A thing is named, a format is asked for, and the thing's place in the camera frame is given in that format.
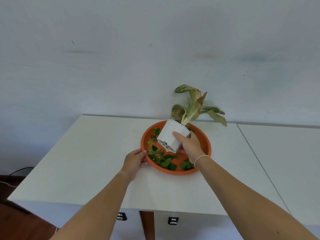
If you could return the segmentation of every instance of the bracelet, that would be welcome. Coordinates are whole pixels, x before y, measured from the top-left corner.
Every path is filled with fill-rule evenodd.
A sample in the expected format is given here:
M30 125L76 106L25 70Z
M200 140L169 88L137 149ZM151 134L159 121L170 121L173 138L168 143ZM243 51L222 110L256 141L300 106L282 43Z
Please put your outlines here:
M210 156L209 156L209 155L202 155L202 156L200 156L200 157L210 157ZM197 160L198 160L200 157L198 157L198 158L194 161L193 166L194 166L195 168L197 168L197 167L196 167L196 162L197 162Z

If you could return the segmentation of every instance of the white wall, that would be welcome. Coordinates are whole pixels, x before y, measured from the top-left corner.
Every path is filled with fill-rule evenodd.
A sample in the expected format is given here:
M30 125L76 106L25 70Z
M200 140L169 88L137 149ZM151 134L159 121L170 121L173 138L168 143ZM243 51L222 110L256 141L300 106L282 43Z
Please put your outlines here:
M319 8L0 0L0 174L36 165L80 114L169 118L181 84L228 121L320 125Z

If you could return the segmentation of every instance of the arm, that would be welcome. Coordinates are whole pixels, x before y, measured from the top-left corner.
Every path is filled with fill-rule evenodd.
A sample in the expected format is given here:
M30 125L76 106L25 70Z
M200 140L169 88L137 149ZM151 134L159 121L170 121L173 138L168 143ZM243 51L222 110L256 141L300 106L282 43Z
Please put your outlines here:
M200 157L205 153L193 132L190 139L177 132L173 135L182 142L181 152L196 163L244 240L318 239L285 210L241 183L211 158Z
M51 240L110 239L127 187L136 173L147 164L146 151L129 153L122 169L94 198L86 203Z

